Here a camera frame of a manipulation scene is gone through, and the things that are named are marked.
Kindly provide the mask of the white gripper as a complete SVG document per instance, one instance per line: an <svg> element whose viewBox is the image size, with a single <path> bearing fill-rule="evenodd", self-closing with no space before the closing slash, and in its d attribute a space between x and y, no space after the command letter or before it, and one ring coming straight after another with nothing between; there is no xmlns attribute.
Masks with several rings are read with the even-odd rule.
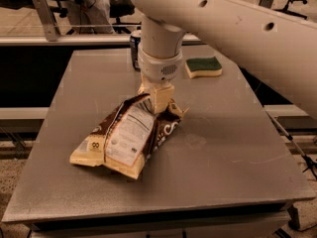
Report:
<svg viewBox="0 0 317 238"><path fill-rule="evenodd" d="M143 44L139 44L138 63L142 72L138 93L149 94L151 96L153 112L155 114L162 113L174 93L174 86L171 83L154 83L172 80L178 75L178 70L182 63L182 51L179 51L171 58L158 59L148 55L143 49Z"/></svg>

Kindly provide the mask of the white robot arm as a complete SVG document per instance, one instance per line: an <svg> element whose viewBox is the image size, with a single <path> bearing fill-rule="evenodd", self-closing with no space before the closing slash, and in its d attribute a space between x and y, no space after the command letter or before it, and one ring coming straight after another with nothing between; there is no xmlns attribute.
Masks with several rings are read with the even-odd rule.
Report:
<svg viewBox="0 0 317 238"><path fill-rule="evenodd" d="M317 117L317 26L240 0L131 0L143 13L139 61L149 81L189 32Z"/></svg>

